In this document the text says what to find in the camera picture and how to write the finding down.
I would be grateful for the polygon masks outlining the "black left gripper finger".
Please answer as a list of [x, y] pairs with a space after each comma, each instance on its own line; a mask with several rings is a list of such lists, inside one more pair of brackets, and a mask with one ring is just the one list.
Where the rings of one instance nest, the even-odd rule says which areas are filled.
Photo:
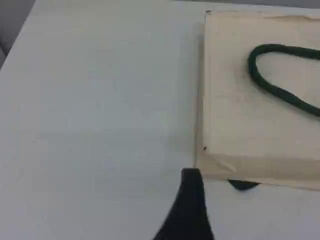
[[184, 168], [178, 192], [155, 240], [213, 240], [204, 182], [197, 168]]

